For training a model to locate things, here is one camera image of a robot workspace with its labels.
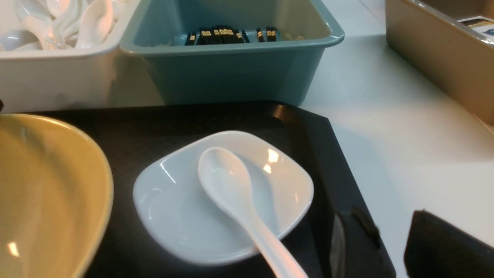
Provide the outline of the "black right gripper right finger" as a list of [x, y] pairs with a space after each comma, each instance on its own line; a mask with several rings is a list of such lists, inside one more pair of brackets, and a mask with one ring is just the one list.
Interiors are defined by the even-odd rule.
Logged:
[[442, 218], [416, 210], [404, 265], [410, 278], [492, 278], [494, 250]]

